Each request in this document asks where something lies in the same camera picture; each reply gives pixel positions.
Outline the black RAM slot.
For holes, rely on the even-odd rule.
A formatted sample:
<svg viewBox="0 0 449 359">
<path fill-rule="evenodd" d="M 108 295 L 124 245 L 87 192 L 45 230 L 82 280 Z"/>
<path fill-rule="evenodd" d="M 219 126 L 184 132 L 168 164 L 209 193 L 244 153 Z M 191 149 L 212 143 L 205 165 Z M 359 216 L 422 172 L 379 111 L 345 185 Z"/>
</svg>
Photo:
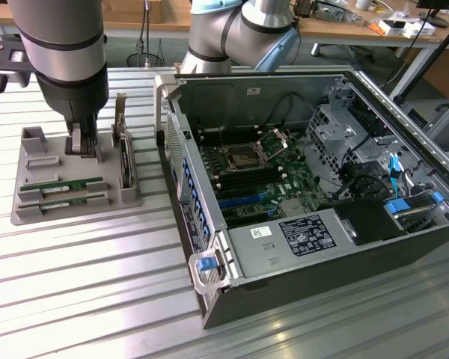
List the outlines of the black RAM slot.
<svg viewBox="0 0 449 359">
<path fill-rule="evenodd" d="M 277 168 L 255 168 L 249 171 L 235 171 L 235 172 L 226 172 L 223 174 L 215 175 L 213 179 L 218 181 L 225 180 L 237 180 L 237 179 L 246 179 L 246 178 L 275 178 L 280 177 L 280 172 Z"/>
<path fill-rule="evenodd" d="M 224 165 L 216 165 L 210 168 L 210 173 L 215 176 L 221 176 L 224 174 L 237 174 L 237 173 L 245 173 L 249 171 L 261 171 L 261 170 L 276 170 L 277 167 L 273 165 L 263 165 L 263 166 L 248 166 L 243 168 L 230 168 Z"/>
<path fill-rule="evenodd" d="M 219 137 L 219 131 L 199 131 L 198 137 L 203 138 L 211 138 L 211 137 Z M 258 138 L 257 131 L 253 129 L 235 129 L 235 130 L 225 130 L 224 137 L 231 138 Z"/>
<path fill-rule="evenodd" d="M 200 144 L 205 147 L 212 147 L 212 146 L 218 146 L 218 145 L 231 145 L 231 144 L 242 144 L 242 143 L 249 143 L 249 142 L 255 142 L 259 139 L 259 136 L 256 134 L 237 134 L 237 133 L 230 133 L 230 134 L 208 134 L 208 135 L 202 135 L 200 139 Z"/>
<path fill-rule="evenodd" d="M 258 138 L 231 138 L 224 137 L 225 146 L 234 145 L 234 144 L 247 144 L 251 142 L 256 142 Z M 220 138 L 219 137 L 211 137 L 211 138 L 203 138 L 200 142 L 203 147 L 220 147 Z"/>
<path fill-rule="evenodd" d="M 227 184 L 263 185 L 277 182 L 280 178 L 280 173 L 277 171 L 249 171 L 246 173 L 223 174 L 218 179 L 215 179 L 215 182 L 220 183 L 222 186 Z"/>
<path fill-rule="evenodd" d="M 202 142 L 214 142 L 223 140 L 226 143 L 244 143 L 257 141 L 259 135 L 254 131 L 232 131 L 232 132 L 202 132 L 199 135 Z"/>
<path fill-rule="evenodd" d="M 234 180 L 225 180 L 218 181 L 215 186 L 219 189 L 225 188 L 239 188 L 246 186 L 260 186 L 260 185 L 268 185 L 270 183 L 280 182 L 281 176 L 279 178 L 272 179 L 268 178 L 246 178 L 246 179 L 234 179 Z"/>
</svg>

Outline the grey metal frame beam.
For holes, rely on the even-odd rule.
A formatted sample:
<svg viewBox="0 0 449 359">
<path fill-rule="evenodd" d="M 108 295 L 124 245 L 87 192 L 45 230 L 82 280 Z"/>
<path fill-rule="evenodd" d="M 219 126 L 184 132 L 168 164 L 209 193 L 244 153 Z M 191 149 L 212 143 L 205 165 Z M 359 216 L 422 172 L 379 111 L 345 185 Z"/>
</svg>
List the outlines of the grey metal frame beam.
<svg viewBox="0 0 449 359">
<path fill-rule="evenodd" d="M 388 97 L 400 105 L 439 56 L 438 49 L 422 49 Z"/>
</svg>

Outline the black tripod pole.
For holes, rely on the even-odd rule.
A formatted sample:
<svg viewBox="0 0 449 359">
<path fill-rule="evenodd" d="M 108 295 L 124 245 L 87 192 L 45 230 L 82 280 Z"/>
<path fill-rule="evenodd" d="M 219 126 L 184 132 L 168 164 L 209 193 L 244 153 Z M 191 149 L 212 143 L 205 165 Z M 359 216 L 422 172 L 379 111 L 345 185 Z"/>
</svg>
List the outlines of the black tripod pole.
<svg viewBox="0 0 449 359">
<path fill-rule="evenodd" d="M 449 47 L 449 33 L 436 48 L 422 49 L 389 94 L 390 99 L 401 105 L 447 47 Z"/>
</svg>

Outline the long black expansion slot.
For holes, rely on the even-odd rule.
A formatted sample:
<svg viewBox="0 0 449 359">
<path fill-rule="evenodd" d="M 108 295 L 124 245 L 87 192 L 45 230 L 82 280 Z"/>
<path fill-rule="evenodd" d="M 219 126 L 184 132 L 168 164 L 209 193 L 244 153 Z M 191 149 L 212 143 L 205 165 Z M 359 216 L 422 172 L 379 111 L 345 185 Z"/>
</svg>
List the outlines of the long black expansion slot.
<svg viewBox="0 0 449 359">
<path fill-rule="evenodd" d="M 256 223 L 267 222 L 268 220 L 269 216 L 265 212 L 255 215 L 246 215 L 244 217 L 239 218 L 229 218 L 226 220 L 226 223 L 229 228 L 235 228 L 235 227 L 244 227 Z"/>
<path fill-rule="evenodd" d="M 225 189 L 216 188 L 214 192 L 218 200 L 224 200 L 227 198 L 254 197 L 260 194 L 267 194 L 269 190 L 266 185 L 260 185 Z"/>
</svg>

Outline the grey power supply unit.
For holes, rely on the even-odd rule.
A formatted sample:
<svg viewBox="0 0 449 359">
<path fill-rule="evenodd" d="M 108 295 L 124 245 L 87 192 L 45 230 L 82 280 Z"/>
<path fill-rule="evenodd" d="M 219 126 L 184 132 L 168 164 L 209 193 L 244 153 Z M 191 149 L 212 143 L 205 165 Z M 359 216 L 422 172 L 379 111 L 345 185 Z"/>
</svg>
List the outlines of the grey power supply unit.
<svg viewBox="0 0 449 359">
<path fill-rule="evenodd" d="M 304 268 L 356 249 L 333 209 L 234 228 L 229 237 L 247 279 Z"/>
</svg>

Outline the silver chipset heatsink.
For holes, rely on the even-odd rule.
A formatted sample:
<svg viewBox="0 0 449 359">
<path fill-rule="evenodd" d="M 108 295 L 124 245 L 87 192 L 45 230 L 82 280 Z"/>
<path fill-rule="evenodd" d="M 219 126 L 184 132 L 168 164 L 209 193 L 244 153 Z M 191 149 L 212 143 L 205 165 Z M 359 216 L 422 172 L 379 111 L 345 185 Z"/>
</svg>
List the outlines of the silver chipset heatsink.
<svg viewBox="0 0 449 359">
<path fill-rule="evenodd" d="M 298 198 L 290 198 L 280 203 L 281 212 L 284 217 L 293 217 L 305 214 L 305 208 Z"/>
</svg>

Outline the green RAM stick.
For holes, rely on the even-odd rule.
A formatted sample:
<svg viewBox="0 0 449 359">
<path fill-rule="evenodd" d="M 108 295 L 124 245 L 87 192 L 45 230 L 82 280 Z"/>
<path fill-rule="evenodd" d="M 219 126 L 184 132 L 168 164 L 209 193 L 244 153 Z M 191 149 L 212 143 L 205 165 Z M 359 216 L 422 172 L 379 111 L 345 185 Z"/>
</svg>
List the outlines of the green RAM stick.
<svg viewBox="0 0 449 359">
<path fill-rule="evenodd" d="M 67 191 L 81 191 L 87 188 L 88 183 L 102 182 L 102 177 L 91 177 L 86 179 L 73 179 L 64 181 L 45 182 L 40 184 L 23 185 L 20 191 L 39 190 L 42 194 L 62 193 Z"/>
<path fill-rule="evenodd" d="M 45 200 L 38 203 L 23 203 L 18 205 L 18 209 L 38 208 L 40 210 L 55 209 L 67 206 L 79 206 L 87 204 L 89 200 L 108 200 L 106 193 L 88 194 L 82 197 L 71 197 L 60 200 Z"/>
</svg>

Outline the black case fan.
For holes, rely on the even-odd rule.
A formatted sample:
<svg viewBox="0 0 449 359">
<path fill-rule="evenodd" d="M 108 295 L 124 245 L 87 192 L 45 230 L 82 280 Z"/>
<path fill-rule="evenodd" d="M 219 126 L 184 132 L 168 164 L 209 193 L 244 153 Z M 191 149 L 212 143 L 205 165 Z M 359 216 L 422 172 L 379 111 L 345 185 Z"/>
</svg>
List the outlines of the black case fan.
<svg viewBox="0 0 449 359">
<path fill-rule="evenodd" d="M 377 160 L 344 163 L 339 172 L 339 180 L 342 187 L 336 192 L 338 197 L 385 199 L 392 195 L 388 173 Z"/>
</svg>

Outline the disk with blue carrier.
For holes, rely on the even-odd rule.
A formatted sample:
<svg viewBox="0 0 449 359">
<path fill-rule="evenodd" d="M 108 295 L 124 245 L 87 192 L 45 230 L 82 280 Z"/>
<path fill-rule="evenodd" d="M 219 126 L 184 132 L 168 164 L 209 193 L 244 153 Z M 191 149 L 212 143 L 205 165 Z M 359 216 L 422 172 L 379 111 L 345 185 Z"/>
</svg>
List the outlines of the disk with blue carrier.
<svg viewBox="0 0 449 359">
<path fill-rule="evenodd" d="M 408 197 L 388 200 L 384 208 L 398 229 L 406 233 L 416 233 L 438 224 L 438 217 L 445 213 L 445 202 L 440 192 L 426 190 Z"/>
</svg>

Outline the grey parts rack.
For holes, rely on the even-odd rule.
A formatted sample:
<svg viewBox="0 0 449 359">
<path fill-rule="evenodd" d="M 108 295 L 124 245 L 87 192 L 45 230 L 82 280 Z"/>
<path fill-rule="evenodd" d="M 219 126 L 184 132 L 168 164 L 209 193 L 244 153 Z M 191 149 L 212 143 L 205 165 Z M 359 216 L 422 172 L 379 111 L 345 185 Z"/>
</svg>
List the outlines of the grey parts rack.
<svg viewBox="0 0 449 359">
<path fill-rule="evenodd" d="M 14 225 L 75 218 L 101 212 L 140 206 L 142 203 L 138 171 L 135 164 L 132 136 L 129 133 L 132 156 L 132 188 L 120 187 L 120 159 L 118 150 L 112 145 L 112 131 L 98 135 L 100 155 L 97 158 L 82 158 L 64 153 L 66 137 L 47 137 L 41 127 L 25 127 L 21 135 L 16 182 L 10 221 Z M 39 190 L 20 191 L 23 185 L 45 182 L 79 180 L 102 177 L 102 182 L 88 183 L 81 191 L 42 194 Z M 87 204 L 55 209 L 18 209 L 23 203 L 38 203 L 45 200 L 60 200 L 82 197 L 88 194 L 106 193 L 108 200 L 89 200 Z"/>
</svg>

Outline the CPU socket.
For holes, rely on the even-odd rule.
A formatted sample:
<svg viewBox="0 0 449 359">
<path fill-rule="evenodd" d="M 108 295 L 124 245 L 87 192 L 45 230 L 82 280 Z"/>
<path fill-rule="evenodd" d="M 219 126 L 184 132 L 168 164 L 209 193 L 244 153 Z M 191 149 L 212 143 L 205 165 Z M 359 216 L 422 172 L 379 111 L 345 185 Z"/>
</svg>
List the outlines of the CPU socket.
<svg viewBox="0 0 449 359">
<path fill-rule="evenodd" d="M 227 167 L 243 168 L 264 165 L 264 160 L 261 159 L 257 148 L 253 144 L 235 144 L 224 148 Z"/>
</svg>

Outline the brown cardboard box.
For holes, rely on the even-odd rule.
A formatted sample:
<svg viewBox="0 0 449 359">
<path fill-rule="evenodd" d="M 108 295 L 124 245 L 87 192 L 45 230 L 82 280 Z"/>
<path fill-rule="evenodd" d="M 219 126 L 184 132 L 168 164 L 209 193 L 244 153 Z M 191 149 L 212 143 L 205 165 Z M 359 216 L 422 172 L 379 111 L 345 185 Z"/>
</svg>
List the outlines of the brown cardboard box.
<svg viewBox="0 0 449 359">
<path fill-rule="evenodd" d="M 106 22 L 139 23 L 144 15 L 145 0 L 102 0 L 103 18 Z M 149 0 L 150 23 L 162 22 L 162 0 Z"/>
</svg>

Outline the blue expansion slot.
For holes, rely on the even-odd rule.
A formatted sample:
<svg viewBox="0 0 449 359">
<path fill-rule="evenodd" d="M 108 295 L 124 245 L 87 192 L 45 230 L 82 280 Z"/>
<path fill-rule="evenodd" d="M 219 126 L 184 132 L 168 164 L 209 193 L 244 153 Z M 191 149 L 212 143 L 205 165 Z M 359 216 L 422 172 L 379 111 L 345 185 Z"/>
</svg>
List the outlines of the blue expansion slot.
<svg viewBox="0 0 449 359">
<path fill-rule="evenodd" d="M 267 195 L 267 192 L 261 192 L 258 194 L 245 195 L 240 197 L 227 197 L 218 199 L 218 205 L 221 209 L 229 209 L 237 206 L 261 203 L 266 199 Z"/>
</svg>

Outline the graphics card with metal bracket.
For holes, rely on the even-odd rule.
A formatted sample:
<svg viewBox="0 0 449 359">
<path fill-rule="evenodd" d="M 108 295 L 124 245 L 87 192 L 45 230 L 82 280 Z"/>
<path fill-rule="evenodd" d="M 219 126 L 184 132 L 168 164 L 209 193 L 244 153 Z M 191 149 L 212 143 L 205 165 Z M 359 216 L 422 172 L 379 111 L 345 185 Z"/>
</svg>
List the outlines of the graphics card with metal bracket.
<svg viewBox="0 0 449 359">
<path fill-rule="evenodd" d="M 118 93 L 115 101 L 115 115 L 112 129 L 112 145 L 118 150 L 120 159 L 120 187 L 132 188 L 132 156 L 129 133 L 126 130 L 125 107 L 127 95 Z"/>
</svg>

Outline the green motherboard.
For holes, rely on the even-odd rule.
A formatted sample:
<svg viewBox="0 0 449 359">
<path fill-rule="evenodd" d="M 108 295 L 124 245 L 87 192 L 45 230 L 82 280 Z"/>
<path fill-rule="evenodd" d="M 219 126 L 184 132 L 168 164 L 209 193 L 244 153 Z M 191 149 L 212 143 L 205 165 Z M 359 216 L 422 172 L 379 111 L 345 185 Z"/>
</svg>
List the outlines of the green motherboard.
<svg viewBox="0 0 449 359">
<path fill-rule="evenodd" d="M 256 126 L 253 130 L 257 131 L 260 139 L 272 129 Z M 296 145 L 296 139 L 289 130 L 285 129 L 281 131 L 287 135 L 288 148 L 273 159 L 267 162 L 264 161 L 264 165 L 277 167 L 280 172 L 281 181 L 266 185 L 269 192 L 266 199 L 261 203 L 237 206 L 229 209 L 221 209 L 219 207 L 225 222 L 229 218 L 239 218 L 265 212 L 269 216 L 268 221 L 286 218 L 281 212 L 280 203 L 290 198 L 298 198 L 305 208 L 305 213 L 313 212 L 320 204 L 328 200 L 327 194 L 320 187 L 319 177 L 312 173 L 306 164 L 305 155 Z M 216 182 L 213 179 L 214 176 L 210 173 L 210 168 L 216 165 L 224 165 L 227 167 L 224 153 L 222 152 L 221 146 L 201 146 L 199 137 L 198 149 L 214 192 Z"/>
</svg>

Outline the silver perforated disk bay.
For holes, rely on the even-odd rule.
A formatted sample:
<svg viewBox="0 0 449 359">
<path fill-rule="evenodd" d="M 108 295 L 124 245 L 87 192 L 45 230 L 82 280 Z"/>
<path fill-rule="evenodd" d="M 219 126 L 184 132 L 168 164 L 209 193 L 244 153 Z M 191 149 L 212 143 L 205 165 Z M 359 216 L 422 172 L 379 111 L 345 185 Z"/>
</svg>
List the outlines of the silver perforated disk bay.
<svg viewBox="0 0 449 359">
<path fill-rule="evenodd" d="M 303 148 L 306 164 L 323 180 L 324 187 L 340 186 L 339 171 L 344 159 L 361 161 L 357 152 L 348 153 L 367 136 L 366 129 L 350 111 L 357 99 L 348 81 L 340 80 L 329 88 L 309 121 Z"/>
</svg>

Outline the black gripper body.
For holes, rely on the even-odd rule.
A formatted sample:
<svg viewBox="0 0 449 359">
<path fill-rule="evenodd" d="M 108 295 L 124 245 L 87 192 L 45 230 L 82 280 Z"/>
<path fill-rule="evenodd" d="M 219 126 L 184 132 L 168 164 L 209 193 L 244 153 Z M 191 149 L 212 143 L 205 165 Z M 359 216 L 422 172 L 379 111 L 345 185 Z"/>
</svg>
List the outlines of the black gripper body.
<svg viewBox="0 0 449 359">
<path fill-rule="evenodd" d="M 61 82 L 41 73 L 36 78 L 47 105 L 66 120 L 97 114 L 109 99 L 107 69 L 78 82 Z"/>
</svg>

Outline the open black PC case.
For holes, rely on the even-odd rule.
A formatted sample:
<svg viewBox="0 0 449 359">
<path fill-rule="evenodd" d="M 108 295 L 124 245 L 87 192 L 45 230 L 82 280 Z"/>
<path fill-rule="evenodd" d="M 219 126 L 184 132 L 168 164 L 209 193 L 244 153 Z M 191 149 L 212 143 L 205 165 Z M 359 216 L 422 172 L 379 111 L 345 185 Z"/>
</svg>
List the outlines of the open black PC case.
<svg viewBox="0 0 449 359">
<path fill-rule="evenodd" d="M 438 224 L 394 239 L 356 245 L 350 254 L 269 277 L 243 276 L 229 231 L 198 149 L 198 132 L 260 128 L 289 130 L 304 154 L 305 132 L 329 88 L 346 80 L 358 95 L 351 113 L 367 136 L 348 153 L 377 160 L 388 173 L 388 200 L 440 192 Z M 308 298 L 412 264 L 449 242 L 449 158 L 362 71 L 312 67 L 276 73 L 162 74 L 154 81 L 159 157 L 186 264 L 205 328 Z M 215 257 L 216 269 L 197 261 Z"/>
</svg>

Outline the metal socket cover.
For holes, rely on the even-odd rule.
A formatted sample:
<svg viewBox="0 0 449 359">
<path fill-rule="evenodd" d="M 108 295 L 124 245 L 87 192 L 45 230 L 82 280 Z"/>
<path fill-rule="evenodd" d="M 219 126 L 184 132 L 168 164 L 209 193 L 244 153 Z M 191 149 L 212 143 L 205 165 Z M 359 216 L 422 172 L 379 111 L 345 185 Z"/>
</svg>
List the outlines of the metal socket cover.
<svg viewBox="0 0 449 359">
<path fill-rule="evenodd" d="M 256 145 L 261 159 L 267 162 L 288 148 L 287 135 L 280 129 L 274 128 L 261 137 Z"/>
</svg>

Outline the grey metal part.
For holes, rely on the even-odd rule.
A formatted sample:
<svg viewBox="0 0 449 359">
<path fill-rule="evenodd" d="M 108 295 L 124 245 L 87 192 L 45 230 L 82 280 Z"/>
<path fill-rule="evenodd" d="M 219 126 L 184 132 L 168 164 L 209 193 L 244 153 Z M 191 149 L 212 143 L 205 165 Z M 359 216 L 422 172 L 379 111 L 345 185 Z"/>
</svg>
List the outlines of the grey metal part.
<svg viewBox="0 0 449 359">
<path fill-rule="evenodd" d="M 317 5 L 314 15 L 318 19 L 330 22 L 353 22 L 359 19 L 359 17 L 346 8 L 323 3 Z"/>
</svg>

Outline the small orange white box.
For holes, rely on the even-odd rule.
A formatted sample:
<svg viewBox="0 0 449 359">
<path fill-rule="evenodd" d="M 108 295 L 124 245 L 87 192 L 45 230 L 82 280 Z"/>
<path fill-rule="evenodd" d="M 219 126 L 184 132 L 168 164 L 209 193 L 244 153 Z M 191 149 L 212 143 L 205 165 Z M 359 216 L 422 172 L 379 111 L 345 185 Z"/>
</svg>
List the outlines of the small orange white box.
<svg viewBox="0 0 449 359">
<path fill-rule="evenodd" d="M 402 34 L 403 29 L 405 27 L 404 21 L 395 21 L 395 20 L 380 20 L 377 24 L 380 31 L 385 36 L 399 36 Z"/>
</svg>

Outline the black monitor base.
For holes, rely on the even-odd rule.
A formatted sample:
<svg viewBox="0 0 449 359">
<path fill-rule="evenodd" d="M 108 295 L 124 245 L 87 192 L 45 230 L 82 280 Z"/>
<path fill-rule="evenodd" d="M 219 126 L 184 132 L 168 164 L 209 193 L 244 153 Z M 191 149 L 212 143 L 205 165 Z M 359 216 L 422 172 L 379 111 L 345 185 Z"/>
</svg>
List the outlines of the black monitor base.
<svg viewBox="0 0 449 359">
<path fill-rule="evenodd" d="M 438 13 L 445 6 L 445 0 L 417 0 L 416 8 L 426 9 L 426 13 L 419 13 L 419 17 L 429 24 L 446 28 L 449 26 L 447 20 L 441 18 Z"/>
</svg>

